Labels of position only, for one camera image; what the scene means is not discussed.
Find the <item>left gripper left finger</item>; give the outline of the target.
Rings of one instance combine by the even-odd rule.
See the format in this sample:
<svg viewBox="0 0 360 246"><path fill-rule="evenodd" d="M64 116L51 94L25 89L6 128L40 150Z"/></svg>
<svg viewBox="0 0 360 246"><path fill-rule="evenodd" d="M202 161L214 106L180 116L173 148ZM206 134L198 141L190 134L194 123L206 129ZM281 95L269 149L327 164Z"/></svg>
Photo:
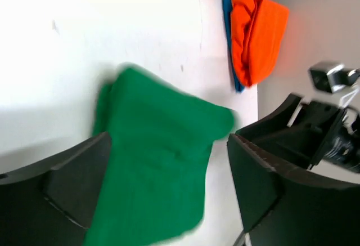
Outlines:
<svg viewBox="0 0 360 246"><path fill-rule="evenodd" d="M107 132L1 173L1 245L82 245L111 152Z"/></svg>

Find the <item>green t shirt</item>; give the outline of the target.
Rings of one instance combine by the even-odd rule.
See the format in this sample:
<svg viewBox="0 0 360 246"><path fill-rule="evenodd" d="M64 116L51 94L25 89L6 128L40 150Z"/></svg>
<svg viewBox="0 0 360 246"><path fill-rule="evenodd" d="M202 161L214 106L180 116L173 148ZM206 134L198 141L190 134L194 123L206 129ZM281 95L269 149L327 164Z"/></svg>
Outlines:
<svg viewBox="0 0 360 246"><path fill-rule="evenodd" d="M110 135L111 153L85 245L151 245L195 228L213 143L234 125L230 109L138 67L106 82L93 133Z"/></svg>

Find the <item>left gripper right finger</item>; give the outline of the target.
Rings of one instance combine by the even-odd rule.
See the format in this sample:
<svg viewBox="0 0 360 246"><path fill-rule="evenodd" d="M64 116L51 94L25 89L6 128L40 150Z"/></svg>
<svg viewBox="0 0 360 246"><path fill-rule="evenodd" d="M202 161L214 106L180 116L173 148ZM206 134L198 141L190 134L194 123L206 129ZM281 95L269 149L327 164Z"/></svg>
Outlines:
<svg viewBox="0 0 360 246"><path fill-rule="evenodd" d="M307 171L234 134L227 149L252 245L359 244L359 185Z"/></svg>

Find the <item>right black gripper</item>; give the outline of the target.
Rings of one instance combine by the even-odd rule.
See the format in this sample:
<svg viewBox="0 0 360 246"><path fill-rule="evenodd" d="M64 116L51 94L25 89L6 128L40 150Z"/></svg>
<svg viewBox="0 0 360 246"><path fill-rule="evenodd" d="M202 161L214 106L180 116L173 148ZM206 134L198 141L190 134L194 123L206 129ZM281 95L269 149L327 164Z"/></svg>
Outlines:
<svg viewBox="0 0 360 246"><path fill-rule="evenodd" d="M236 131L266 152L311 169L325 160L359 172L359 119L345 125L348 108L291 93L272 113Z"/></svg>

